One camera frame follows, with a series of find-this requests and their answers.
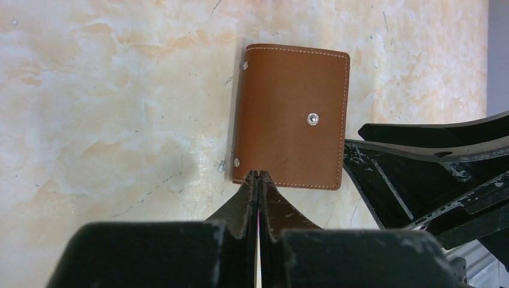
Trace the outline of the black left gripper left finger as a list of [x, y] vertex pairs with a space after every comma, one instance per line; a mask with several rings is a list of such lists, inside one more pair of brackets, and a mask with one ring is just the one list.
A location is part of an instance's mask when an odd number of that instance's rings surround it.
[[49, 287], [255, 287], [258, 173], [203, 221], [95, 222], [69, 240]]

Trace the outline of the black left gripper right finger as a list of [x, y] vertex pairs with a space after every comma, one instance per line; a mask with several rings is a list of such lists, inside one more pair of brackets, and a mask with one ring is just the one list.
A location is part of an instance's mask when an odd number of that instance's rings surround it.
[[258, 184], [263, 287], [460, 287], [437, 240], [412, 230], [326, 230], [263, 171]]

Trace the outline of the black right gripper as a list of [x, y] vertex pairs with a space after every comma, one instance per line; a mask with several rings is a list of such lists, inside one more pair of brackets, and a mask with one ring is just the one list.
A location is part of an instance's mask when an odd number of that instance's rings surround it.
[[343, 167], [379, 227], [422, 225], [446, 250], [478, 240], [508, 266], [508, 112], [358, 134]]

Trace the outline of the brown leather card holder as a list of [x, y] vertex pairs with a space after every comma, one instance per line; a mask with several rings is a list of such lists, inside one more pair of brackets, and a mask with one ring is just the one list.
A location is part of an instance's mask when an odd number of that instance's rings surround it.
[[337, 190], [349, 69], [345, 52], [248, 45], [236, 105], [233, 182], [257, 170], [279, 187]]

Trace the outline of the aluminium frame rail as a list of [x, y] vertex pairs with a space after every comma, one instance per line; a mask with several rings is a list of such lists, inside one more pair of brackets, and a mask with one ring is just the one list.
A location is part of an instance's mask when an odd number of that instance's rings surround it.
[[454, 275], [464, 283], [472, 287], [508, 287], [506, 267], [479, 241], [444, 252]]

